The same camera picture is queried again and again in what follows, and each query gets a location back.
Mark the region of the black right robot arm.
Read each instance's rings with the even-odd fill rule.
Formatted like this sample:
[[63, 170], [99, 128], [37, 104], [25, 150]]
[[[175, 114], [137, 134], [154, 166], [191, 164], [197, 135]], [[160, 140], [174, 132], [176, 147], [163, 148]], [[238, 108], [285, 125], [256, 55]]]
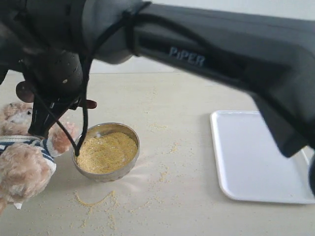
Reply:
[[30, 133], [82, 107], [94, 59], [146, 57], [249, 94], [285, 157], [315, 146], [315, 23], [143, 0], [3, 0], [0, 77], [34, 94]]

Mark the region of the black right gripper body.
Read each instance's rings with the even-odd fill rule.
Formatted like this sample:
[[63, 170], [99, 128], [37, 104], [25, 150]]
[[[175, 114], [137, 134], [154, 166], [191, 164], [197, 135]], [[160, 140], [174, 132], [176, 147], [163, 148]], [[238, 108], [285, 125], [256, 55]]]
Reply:
[[29, 88], [34, 86], [43, 98], [79, 97], [83, 75], [78, 54], [64, 50], [19, 55], [20, 71]]

